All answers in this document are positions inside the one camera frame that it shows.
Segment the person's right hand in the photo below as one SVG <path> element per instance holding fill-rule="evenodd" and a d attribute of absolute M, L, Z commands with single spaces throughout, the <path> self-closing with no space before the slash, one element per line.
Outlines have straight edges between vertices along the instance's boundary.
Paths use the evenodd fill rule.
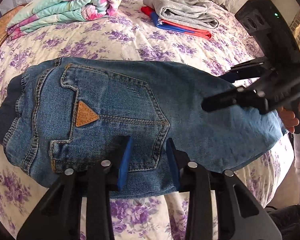
<path fill-rule="evenodd" d="M 290 110 L 286 110 L 284 107 L 279 107 L 277 109 L 277 112 L 285 128 L 290 133 L 295 133 L 295 128 L 299 124 L 299 119 L 295 116 L 294 112 Z"/>

